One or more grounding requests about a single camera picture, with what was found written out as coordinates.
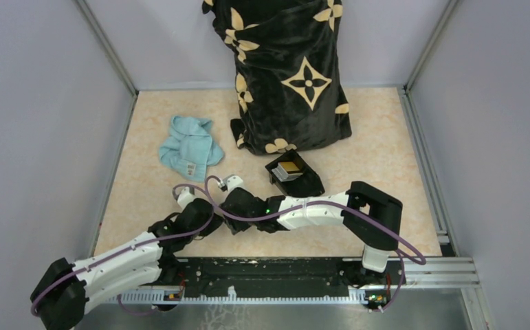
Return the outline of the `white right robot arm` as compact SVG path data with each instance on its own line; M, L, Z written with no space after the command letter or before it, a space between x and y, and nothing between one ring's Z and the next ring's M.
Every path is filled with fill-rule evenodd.
M220 205L233 224L275 233L310 226L344 226L364 243L360 274L378 283L387 274L389 254L399 247L403 204L363 181L344 192L323 197L255 197L242 186L228 192Z

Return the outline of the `light blue cloth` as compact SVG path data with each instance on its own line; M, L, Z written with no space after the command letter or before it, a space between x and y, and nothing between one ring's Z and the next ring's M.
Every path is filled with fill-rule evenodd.
M223 149L210 133L212 125L207 118L173 116L168 137L158 150L160 163L189 181L203 182L208 168L224 158Z

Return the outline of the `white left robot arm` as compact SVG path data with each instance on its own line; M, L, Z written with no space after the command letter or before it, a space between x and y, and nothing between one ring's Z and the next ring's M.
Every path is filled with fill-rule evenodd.
M46 329L71 329L104 301L141 285L184 288L184 268L175 253L222 223L208 201L194 199L108 252L74 262L60 258L31 293L30 312Z

